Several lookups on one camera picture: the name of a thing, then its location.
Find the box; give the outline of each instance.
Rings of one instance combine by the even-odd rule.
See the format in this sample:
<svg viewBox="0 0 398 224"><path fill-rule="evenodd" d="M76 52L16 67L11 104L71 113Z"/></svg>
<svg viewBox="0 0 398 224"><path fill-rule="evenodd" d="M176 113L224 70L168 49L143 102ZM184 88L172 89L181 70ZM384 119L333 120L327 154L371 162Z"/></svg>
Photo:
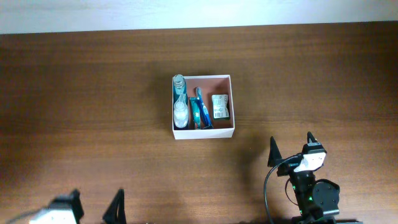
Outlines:
<svg viewBox="0 0 398 224"><path fill-rule="evenodd" d="M204 75L204 76L186 76L185 83L187 85L187 96L196 97L195 88L199 86L202 89L202 98L205 103L209 114L211 123L214 129L193 129L192 121L192 109L188 99L188 110L189 110L189 130L175 130L174 129L174 117L172 113L172 129L175 139L207 139L207 138L230 138L235 130L235 116L234 116L234 104L232 99L232 87L230 75ZM174 83L172 79L172 111L173 111L173 91ZM211 100L212 95L228 94L228 111L229 120L214 120L213 119L213 102ZM201 120L201 126L204 127L203 119Z"/></svg>

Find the bottle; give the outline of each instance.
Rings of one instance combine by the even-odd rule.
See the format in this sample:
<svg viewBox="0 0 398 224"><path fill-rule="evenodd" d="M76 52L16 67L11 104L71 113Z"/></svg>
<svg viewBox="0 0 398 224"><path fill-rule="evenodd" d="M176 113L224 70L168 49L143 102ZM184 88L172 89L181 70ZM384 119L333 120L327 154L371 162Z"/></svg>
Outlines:
<svg viewBox="0 0 398 224"><path fill-rule="evenodd" d="M185 103L187 94L181 94L178 100L174 103L174 125L177 130L188 129L188 105Z"/></svg>
<svg viewBox="0 0 398 224"><path fill-rule="evenodd" d="M177 102L178 98L180 97L181 94L187 94L187 86L185 84L185 79L184 76L182 75L176 75L173 77L173 92L174 92L174 99L173 103ZM188 104L188 98L185 97L185 104Z"/></svg>

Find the wooden table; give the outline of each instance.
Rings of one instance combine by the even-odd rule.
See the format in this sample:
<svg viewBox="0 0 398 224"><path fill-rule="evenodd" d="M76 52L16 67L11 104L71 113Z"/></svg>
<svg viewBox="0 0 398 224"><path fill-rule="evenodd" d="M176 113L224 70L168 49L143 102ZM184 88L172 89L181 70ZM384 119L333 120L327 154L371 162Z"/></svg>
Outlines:
<svg viewBox="0 0 398 224"><path fill-rule="evenodd" d="M269 138L287 157L307 131L337 218L398 218L396 22L2 35L0 66L0 222L77 188L100 223L120 187L129 223L263 222ZM231 139L174 140L177 73L231 75ZM274 218L299 215L286 179Z"/></svg>

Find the soap bar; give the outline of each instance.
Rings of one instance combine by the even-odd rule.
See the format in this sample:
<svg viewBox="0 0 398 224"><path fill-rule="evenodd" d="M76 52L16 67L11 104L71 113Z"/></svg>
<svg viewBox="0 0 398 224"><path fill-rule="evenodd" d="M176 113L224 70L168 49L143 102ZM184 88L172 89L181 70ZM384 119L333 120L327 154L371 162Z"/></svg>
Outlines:
<svg viewBox="0 0 398 224"><path fill-rule="evenodd" d="M213 95L213 117L214 119L229 119L228 95Z"/></svg>

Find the black cable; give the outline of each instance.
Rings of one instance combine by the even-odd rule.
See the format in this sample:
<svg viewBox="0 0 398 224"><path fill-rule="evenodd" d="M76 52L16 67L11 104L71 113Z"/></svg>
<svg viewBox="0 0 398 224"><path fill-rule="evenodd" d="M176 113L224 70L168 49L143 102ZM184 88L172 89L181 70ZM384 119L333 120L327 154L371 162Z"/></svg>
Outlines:
<svg viewBox="0 0 398 224"><path fill-rule="evenodd" d="M293 159L293 158L296 158L296 157L297 157L297 155L290 156L290 157L284 159L284 160L283 160L282 162L280 162L279 164L275 165L275 166L268 172L267 177L266 177L266 179L264 180L264 201L265 201L265 204L266 204L266 211L267 211L267 216L268 216L268 219L269 219L269 223L270 223L270 224L274 224L274 222L272 221L271 214L270 214L269 209L268 209L268 203L267 203L267 181L268 181L268 178L269 178L269 176L272 174L272 172L273 172L274 170L276 170L276 168L278 168L281 164L283 164L283 163L285 163L285 162L287 162L287 161L289 161L289 160L291 160L291 159Z"/></svg>
<svg viewBox="0 0 398 224"><path fill-rule="evenodd" d="M31 216L31 215L34 215L34 214L38 213L39 211L41 211L41 209L43 209L43 208L36 209L36 210L31 210L31 211L28 211L28 212L24 212L24 213L22 213L22 214L19 214L18 216L14 217L14 218L12 218L12 219L10 219L10 220L8 220L8 221L6 222L6 224L13 224L13 223L15 223L15 222L18 221L18 220L21 220L21 219L23 219L23 218L26 218L26 217L29 217L29 216Z"/></svg>
<svg viewBox="0 0 398 224"><path fill-rule="evenodd" d="M287 194L287 184L289 183L289 181L290 181L290 178L286 180L286 184L285 184L285 194L286 194L287 199L290 200L290 202L292 202L293 204L297 205L296 203L294 203L294 202L292 201L292 199L290 199L289 195Z"/></svg>

